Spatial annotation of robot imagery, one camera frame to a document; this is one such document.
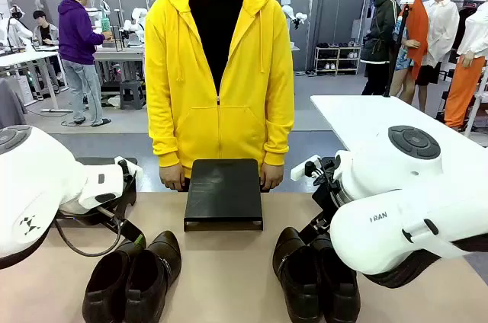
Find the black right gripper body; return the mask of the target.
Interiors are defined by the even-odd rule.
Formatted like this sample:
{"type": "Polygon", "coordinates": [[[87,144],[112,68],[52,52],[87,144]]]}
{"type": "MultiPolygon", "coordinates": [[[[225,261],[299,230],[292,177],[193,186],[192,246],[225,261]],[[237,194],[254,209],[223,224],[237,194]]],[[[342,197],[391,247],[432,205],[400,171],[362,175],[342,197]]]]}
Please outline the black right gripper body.
{"type": "Polygon", "coordinates": [[[333,180],[334,168],[325,170],[325,174],[317,178],[317,189],[312,195],[313,200],[322,209],[319,217],[325,224],[329,225],[333,216],[340,207],[337,199],[340,186],[338,181],[333,180]]]}

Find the black leather loafer shoe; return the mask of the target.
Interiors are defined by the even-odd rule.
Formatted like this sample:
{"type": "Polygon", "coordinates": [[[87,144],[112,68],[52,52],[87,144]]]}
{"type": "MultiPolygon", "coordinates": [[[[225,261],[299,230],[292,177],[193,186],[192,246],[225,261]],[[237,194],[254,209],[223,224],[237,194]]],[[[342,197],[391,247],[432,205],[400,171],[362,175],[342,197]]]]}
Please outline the black leather loafer shoe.
{"type": "Polygon", "coordinates": [[[124,239],[95,266],[82,303],[85,323],[122,323],[125,312],[125,286],[135,257],[146,244],[124,239]]]}
{"type": "Polygon", "coordinates": [[[292,323],[319,323],[321,276],[315,251],[306,245],[299,232],[286,227],[278,237],[272,264],[284,293],[292,323]]]}
{"type": "Polygon", "coordinates": [[[361,309],[356,272],[342,262],[328,235],[318,236],[310,246],[319,265],[320,302],[326,323],[356,323],[361,309]]]}
{"type": "Polygon", "coordinates": [[[133,260],[125,288],[125,323],[159,323],[165,296],[181,272],[175,234],[161,232],[133,260]]]}

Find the person's left forearm yellow sleeve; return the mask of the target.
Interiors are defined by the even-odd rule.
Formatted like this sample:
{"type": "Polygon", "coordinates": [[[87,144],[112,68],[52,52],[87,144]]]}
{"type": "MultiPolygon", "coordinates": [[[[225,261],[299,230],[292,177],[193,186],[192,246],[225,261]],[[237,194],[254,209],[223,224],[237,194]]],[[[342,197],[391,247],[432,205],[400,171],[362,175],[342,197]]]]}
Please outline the person's left forearm yellow sleeve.
{"type": "Polygon", "coordinates": [[[293,100],[273,100],[266,105],[265,124],[267,139],[264,144],[264,163],[273,166],[284,165],[289,151],[288,136],[294,125],[293,100]]]}

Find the black shoe stand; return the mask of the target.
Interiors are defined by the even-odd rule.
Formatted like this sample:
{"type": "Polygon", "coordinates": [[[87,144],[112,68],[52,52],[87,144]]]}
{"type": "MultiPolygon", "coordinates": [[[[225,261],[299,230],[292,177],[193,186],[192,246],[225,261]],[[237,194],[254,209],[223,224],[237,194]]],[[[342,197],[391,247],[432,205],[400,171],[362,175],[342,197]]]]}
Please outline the black shoe stand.
{"type": "Polygon", "coordinates": [[[263,230],[258,162],[255,159],[195,161],[183,228],[186,232],[263,230]]]}
{"type": "Polygon", "coordinates": [[[72,219],[83,225],[101,224],[96,208],[102,206],[125,218],[126,208],[136,202],[136,179],[124,180],[122,168],[113,158],[86,157],[76,161],[85,166],[88,179],[77,200],[63,204],[57,219],[72,219]]]}

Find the person in purple hoodie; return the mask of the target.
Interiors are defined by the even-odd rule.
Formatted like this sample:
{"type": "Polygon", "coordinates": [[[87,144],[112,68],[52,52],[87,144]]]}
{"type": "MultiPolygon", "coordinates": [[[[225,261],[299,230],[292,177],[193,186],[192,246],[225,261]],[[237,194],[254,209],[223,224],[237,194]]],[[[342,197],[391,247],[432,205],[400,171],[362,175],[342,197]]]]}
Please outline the person in purple hoodie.
{"type": "Polygon", "coordinates": [[[72,123],[86,121],[84,111],[91,116],[93,127],[110,123],[103,117],[101,85],[95,68],[94,54],[98,46],[111,39],[111,33],[97,34],[85,6],[88,0],[63,0],[59,3],[59,57],[65,69],[72,93],[72,123]]]}

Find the seated person dark hair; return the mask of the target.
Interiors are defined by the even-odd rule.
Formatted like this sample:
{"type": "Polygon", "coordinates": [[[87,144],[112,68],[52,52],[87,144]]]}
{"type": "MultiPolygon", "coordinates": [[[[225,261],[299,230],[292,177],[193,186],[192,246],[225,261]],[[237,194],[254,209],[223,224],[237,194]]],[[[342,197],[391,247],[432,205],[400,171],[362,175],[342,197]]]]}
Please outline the seated person dark hair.
{"type": "MultiPolygon", "coordinates": [[[[33,19],[37,26],[34,28],[34,36],[37,38],[41,46],[58,46],[59,45],[59,31],[56,26],[47,21],[46,14],[41,10],[33,12],[33,19]]],[[[59,61],[56,57],[49,58],[50,64],[56,74],[58,80],[62,79],[59,61]]]]}

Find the person in white shirt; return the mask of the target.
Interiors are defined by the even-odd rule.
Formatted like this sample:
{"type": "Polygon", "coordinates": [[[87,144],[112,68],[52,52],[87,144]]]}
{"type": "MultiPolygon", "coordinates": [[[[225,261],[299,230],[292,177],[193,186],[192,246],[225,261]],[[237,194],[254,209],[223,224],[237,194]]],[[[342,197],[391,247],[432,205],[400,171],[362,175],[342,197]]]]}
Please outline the person in white shirt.
{"type": "Polygon", "coordinates": [[[429,18],[428,51],[422,59],[416,85],[419,109],[425,112],[428,84],[438,83],[441,63],[454,44],[460,15],[452,0],[428,0],[423,4],[429,18]]]}

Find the person's left hand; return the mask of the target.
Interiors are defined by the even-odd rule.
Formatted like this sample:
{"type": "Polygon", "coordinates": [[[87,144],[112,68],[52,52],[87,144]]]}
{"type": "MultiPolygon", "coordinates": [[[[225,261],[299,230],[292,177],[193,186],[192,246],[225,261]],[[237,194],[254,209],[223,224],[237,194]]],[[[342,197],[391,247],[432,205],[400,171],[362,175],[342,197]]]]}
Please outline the person's left hand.
{"type": "Polygon", "coordinates": [[[264,163],[260,173],[261,192],[269,192],[276,188],[284,176],[283,165],[268,165],[264,163]]]}

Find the person's right hand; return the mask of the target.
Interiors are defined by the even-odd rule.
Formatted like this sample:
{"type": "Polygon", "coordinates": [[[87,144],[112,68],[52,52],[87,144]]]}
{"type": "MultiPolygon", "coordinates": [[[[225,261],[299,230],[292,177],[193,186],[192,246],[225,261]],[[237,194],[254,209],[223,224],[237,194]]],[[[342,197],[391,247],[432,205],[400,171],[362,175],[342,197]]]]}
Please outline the person's right hand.
{"type": "Polygon", "coordinates": [[[166,188],[183,191],[185,188],[185,172],[180,163],[159,168],[159,177],[166,188]]]}

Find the white table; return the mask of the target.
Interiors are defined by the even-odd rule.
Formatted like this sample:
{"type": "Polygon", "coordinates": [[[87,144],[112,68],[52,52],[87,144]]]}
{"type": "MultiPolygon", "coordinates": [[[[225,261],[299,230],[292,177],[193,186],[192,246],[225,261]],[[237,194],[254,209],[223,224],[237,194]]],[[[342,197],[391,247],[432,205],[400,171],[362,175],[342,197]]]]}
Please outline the white table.
{"type": "Polygon", "coordinates": [[[424,130],[444,152],[488,149],[488,134],[465,136],[395,97],[312,95],[310,100],[347,149],[355,149],[381,130],[397,125],[424,130]]]}

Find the grey cloth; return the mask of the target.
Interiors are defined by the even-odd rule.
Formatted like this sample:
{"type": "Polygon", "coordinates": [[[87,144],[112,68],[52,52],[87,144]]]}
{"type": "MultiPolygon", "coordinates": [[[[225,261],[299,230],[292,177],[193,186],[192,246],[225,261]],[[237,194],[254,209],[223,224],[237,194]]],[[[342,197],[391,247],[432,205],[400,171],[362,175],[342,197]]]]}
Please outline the grey cloth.
{"type": "Polygon", "coordinates": [[[25,124],[24,105],[7,80],[0,78],[0,130],[25,124]]]}

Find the mannequin white top orange trousers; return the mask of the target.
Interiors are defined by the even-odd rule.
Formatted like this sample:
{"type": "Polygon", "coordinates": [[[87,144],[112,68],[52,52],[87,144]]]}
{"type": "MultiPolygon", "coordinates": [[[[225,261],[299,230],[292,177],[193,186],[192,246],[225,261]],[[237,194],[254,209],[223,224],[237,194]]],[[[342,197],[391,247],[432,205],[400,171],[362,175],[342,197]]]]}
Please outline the mannequin white top orange trousers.
{"type": "Polygon", "coordinates": [[[488,0],[465,21],[459,58],[445,105],[445,125],[459,130],[488,57],[488,0]]]}

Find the white background desk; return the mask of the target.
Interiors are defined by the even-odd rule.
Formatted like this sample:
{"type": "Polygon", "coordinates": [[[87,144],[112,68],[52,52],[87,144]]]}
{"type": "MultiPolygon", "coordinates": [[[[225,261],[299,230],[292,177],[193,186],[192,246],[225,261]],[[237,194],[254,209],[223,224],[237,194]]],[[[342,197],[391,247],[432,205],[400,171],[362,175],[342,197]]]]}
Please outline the white background desk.
{"type": "Polygon", "coordinates": [[[22,53],[12,53],[7,56],[0,56],[0,73],[2,72],[17,72],[22,64],[25,64],[34,77],[37,74],[35,67],[38,67],[43,79],[43,83],[47,86],[52,101],[51,108],[60,109],[57,103],[56,94],[53,87],[53,78],[48,72],[49,58],[54,56],[61,64],[60,57],[57,51],[25,51],[22,53]]]}

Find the mannequin orange top beige hat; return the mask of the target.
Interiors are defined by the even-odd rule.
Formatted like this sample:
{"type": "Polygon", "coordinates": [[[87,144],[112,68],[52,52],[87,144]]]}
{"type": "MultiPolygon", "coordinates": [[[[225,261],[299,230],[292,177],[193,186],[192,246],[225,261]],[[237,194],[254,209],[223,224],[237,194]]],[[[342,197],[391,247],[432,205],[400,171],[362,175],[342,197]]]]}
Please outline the mannequin orange top beige hat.
{"type": "Polygon", "coordinates": [[[413,3],[403,6],[394,31],[398,34],[401,24],[405,23],[390,86],[390,96],[399,94],[400,100],[408,104],[412,103],[422,59],[428,50],[429,32],[429,19],[422,0],[410,1],[413,3]]]}

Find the white background robot with headset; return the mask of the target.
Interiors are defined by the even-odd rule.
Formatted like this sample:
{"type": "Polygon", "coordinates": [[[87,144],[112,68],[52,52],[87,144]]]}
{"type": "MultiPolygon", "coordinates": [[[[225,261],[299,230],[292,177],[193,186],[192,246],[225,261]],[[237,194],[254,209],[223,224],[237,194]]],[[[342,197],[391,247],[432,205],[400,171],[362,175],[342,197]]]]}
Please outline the white background robot with headset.
{"type": "Polygon", "coordinates": [[[24,12],[13,5],[10,16],[0,20],[0,47],[32,46],[34,34],[22,22],[24,12]]]}

